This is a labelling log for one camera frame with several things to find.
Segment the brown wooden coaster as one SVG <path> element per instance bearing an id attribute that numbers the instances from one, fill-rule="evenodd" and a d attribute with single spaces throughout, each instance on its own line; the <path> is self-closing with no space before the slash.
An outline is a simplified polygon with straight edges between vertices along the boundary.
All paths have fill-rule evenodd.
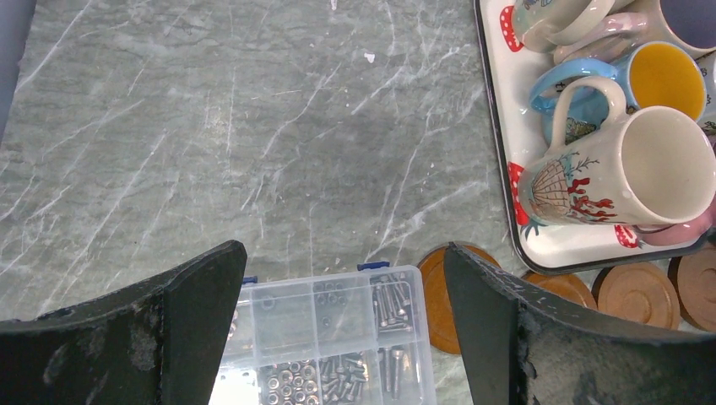
<path id="1" fill-rule="evenodd" d="M 679 297 L 681 316 L 698 329 L 715 332 L 715 248 L 672 258 L 668 277 Z"/>
<path id="2" fill-rule="evenodd" d="M 670 330 L 681 323 L 673 283 L 650 262 L 602 270 L 594 280 L 593 295 L 598 310 L 610 316 Z"/>
<path id="3" fill-rule="evenodd" d="M 444 353 L 460 355 L 461 349 L 444 273 L 447 248 L 447 244 L 436 247 L 420 260 L 417 267 L 422 277 L 430 344 Z"/>
<path id="4" fill-rule="evenodd" d="M 545 276 L 534 272 L 527 272 L 522 276 L 522 279 L 575 304 L 592 310 L 598 309 L 596 300 L 590 289 L 580 278 L 573 274 Z"/>

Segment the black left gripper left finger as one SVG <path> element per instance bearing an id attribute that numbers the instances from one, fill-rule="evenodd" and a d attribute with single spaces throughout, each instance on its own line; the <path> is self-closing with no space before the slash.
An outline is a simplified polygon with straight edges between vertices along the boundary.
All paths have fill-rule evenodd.
<path id="1" fill-rule="evenodd" d="M 246 263 L 229 240 L 99 298 L 3 321 L 2 403 L 208 403 Z"/>

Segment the pink mug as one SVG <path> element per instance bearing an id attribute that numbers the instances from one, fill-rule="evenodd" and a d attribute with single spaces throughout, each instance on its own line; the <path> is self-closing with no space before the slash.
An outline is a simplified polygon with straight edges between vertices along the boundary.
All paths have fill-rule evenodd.
<path id="1" fill-rule="evenodd" d="M 715 226 L 715 198 L 691 221 L 672 225 L 633 226 L 638 238 L 651 246 L 671 246 L 698 239 Z"/>

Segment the clear plastic parts box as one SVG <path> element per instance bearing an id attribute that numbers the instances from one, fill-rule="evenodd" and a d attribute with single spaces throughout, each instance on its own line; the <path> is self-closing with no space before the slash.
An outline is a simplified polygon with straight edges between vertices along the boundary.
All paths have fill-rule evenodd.
<path id="1" fill-rule="evenodd" d="M 387 262 L 241 289 L 213 404 L 433 404 L 420 271 Z"/>

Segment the cream patterned mug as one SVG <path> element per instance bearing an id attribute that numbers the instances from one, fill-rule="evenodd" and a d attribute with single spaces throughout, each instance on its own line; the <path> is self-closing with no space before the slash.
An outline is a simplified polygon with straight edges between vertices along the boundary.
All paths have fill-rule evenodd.
<path id="1" fill-rule="evenodd" d="M 567 143 L 569 107 L 582 88 L 599 91 L 608 114 L 596 131 Z M 681 224 L 704 213 L 714 195 L 715 156 L 701 128 L 668 106 L 628 114 L 621 86 L 595 76 L 561 92 L 549 148 L 517 184 L 522 209 L 542 224 Z"/>

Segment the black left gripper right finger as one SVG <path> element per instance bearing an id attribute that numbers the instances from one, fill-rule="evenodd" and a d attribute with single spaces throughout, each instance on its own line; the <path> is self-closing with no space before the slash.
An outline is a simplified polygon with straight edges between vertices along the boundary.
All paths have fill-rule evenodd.
<path id="1" fill-rule="evenodd" d="M 608 316 L 448 245 L 444 274 L 476 404 L 712 404 L 715 337 Z"/>

